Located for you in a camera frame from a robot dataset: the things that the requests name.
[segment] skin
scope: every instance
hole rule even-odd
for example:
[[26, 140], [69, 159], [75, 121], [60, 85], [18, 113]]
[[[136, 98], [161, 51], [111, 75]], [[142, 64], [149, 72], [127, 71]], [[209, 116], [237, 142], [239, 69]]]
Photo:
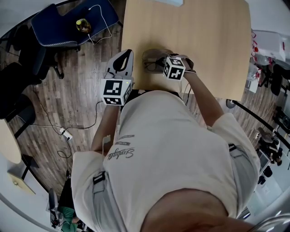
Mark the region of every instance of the skin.
[[[194, 73], [185, 73], [203, 119], [208, 126], [224, 113], [219, 103]], [[91, 150], [102, 152], [102, 139], [111, 135], [104, 148], [108, 153], [114, 139], [118, 106], [107, 106], [94, 136]], [[210, 193], [196, 189], [181, 189], [164, 195], [147, 213], [141, 232], [246, 232], [253, 226], [228, 217], [222, 202]]]

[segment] tabletop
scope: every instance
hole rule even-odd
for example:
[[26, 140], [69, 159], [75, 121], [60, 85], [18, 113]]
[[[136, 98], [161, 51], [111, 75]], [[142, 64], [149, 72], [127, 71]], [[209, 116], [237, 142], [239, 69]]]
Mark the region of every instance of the tabletop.
[[0, 120], [0, 154], [12, 163], [19, 164], [21, 161], [20, 148], [5, 119]]
[[127, 0], [122, 50], [134, 52], [134, 88], [184, 92], [185, 79], [167, 81], [162, 74], [143, 71], [142, 54], [152, 48], [189, 56], [215, 97], [239, 101], [251, 54], [249, 5], [245, 0], [184, 0], [175, 7], [152, 0]]

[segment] white t-shirt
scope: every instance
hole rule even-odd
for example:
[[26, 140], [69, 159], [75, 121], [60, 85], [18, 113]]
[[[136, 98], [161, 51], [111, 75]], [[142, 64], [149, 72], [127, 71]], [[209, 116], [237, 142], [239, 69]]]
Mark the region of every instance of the white t-shirt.
[[[236, 217], [238, 196], [230, 143], [247, 150], [259, 170], [255, 149], [232, 114], [223, 115], [209, 131], [170, 93], [152, 91], [127, 103], [117, 142], [103, 160], [127, 230], [139, 231], [152, 206], [178, 189], [209, 192], [230, 217]], [[75, 154], [73, 166], [78, 166], [78, 172], [88, 168], [91, 156], [99, 155], [87, 154]]]

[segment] extension cord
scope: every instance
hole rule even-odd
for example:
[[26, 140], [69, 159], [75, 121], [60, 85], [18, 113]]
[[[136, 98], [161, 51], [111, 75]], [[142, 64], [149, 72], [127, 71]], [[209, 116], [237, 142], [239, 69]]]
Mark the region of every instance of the extension cord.
[[62, 135], [64, 135], [68, 140], [73, 138], [72, 134], [65, 130], [63, 127], [59, 130]]

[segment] person in green clothing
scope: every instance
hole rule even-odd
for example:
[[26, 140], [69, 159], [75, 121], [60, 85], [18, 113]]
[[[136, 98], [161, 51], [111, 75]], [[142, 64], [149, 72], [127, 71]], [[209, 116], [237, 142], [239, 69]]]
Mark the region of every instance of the person in green clothing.
[[80, 220], [74, 210], [73, 195], [71, 187], [71, 179], [68, 178], [64, 184], [62, 194], [58, 202], [58, 210], [63, 214], [65, 221], [63, 222], [63, 232], [76, 232], [77, 222]]

